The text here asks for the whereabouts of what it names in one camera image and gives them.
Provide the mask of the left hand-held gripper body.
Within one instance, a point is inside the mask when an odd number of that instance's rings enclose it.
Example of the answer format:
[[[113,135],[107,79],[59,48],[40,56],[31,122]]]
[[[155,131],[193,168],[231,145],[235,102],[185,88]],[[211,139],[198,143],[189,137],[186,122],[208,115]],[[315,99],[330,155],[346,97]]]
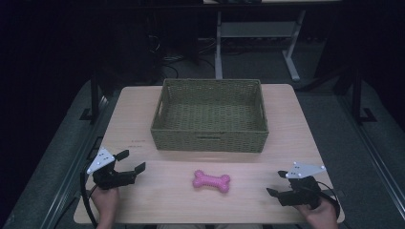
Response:
[[[101,147],[86,173],[92,175],[94,183],[103,190],[134,184],[137,177],[135,172],[117,172],[116,162],[115,155]]]

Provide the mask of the black metal stand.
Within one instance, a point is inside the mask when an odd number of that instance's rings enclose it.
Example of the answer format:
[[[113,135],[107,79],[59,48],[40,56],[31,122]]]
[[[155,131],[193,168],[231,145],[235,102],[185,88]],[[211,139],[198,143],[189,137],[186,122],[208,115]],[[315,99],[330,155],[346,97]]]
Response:
[[[93,74],[90,79],[91,107],[85,108],[80,116],[80,120],[89,121],[94,124],[99,116],[100,88],[99,75]]]
[[[364,122],[376,122],[376,118],[369,108],[361,107],[362,77],[358,69],[354,70],[352,77],[352,116],[355,122],[362,125]]]

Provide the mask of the green woven basket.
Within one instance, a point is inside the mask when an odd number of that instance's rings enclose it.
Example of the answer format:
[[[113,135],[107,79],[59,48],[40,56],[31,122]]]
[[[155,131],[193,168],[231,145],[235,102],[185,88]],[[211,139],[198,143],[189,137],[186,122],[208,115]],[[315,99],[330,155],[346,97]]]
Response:
[[[260,153],[269,134],[257,79],[166,79],[151,125],[159,150]]]

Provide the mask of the pink bone-shaped chew toy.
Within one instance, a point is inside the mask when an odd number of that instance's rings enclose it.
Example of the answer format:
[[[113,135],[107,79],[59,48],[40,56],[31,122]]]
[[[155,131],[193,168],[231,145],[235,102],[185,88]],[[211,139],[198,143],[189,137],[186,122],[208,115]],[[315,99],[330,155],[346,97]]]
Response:
[[[192,185],[194,188],[200,188],[203,186],[210,186],[217,188],[221,193],[227,193],[230,189],[230,176],[229,175],[222,175],[219,177],[214,177],[211,175],[207,175],[202,170],[197,170],[194,173],[194,179],[192,181]]]

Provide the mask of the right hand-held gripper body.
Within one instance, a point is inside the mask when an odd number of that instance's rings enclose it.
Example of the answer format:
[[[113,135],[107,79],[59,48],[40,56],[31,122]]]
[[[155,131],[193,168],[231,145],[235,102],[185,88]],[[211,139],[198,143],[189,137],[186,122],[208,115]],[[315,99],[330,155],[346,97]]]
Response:
[[[287,171],[287,180],[290,184],[290,191],[280,192],[278,200],[282,206],[309,205],[317,208],[321,189],[317,180],[313,177],[325,172],[324,165],[312,165],[302,162],[294,162]]]

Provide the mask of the metal floor rail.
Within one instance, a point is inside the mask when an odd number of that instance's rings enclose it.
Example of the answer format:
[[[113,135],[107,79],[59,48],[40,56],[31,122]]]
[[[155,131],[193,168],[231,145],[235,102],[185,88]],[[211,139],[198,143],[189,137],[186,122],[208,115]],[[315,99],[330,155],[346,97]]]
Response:
[[[47,183],[52,185],[53,193],[46,215],[40,221],[40,229],[54,229],[70,201],[75,199],[75,194],[80,193],[80,174],[87,157],[105,132],[102,118],[108,99],[102,96],[96,100],[99,114],[95,119],[92,119],[93,112],[88,103],[81,106],[82,102],[88,101],[92,99],[74,101],[46,152],[46,173],[54,175],[54,179],[47,178]]]
[[[357,104],[350,102],[343,95],[338,95],[337,100],[348,116],[354,130],[359,135],[362,144],[365,146],[372,165],[387,190],[396,211],[402,220],[405,221],[405,188],[402,188],[400,184],[402,178],[390,169],[389,163],[384,159],[383,151],[377,147],[377,144],[366,129],[367,123],[379,124],[378,119],[370,108],[360,107],[356,110]]]

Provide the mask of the white metal desk frame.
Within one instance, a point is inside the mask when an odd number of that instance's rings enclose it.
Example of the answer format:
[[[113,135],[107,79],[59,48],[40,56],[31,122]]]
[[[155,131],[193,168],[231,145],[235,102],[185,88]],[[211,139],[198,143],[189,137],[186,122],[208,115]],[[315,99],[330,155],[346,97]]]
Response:
[[[301,10],[295,21],[282,22],[224,22],[222,13],[217,13],[216,50],[214,56],[215,78],[223,78],[222,41],[224,38],[289,38],[289,46],[282,51],[283,58],[293,82],[300,80],[292,55],[306,15]]]

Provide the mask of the person's right hand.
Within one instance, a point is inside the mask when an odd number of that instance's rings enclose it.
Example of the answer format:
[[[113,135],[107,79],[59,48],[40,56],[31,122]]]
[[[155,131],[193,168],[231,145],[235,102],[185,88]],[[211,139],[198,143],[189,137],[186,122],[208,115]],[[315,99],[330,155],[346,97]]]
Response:
[[[310,209],[308,205],[295,205],[294,208],[305,218],[312,229],[338,229],[333,205],[321,198],[320,205]]]

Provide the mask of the person's left hand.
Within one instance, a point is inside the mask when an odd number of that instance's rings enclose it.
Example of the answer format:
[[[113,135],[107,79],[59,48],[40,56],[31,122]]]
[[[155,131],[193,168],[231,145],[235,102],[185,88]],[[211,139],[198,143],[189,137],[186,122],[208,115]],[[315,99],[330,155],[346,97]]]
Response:
[[[119,189],[103,190],[96,187],[91,199],[99,214],[96,229],[113,229],[119,204]]]

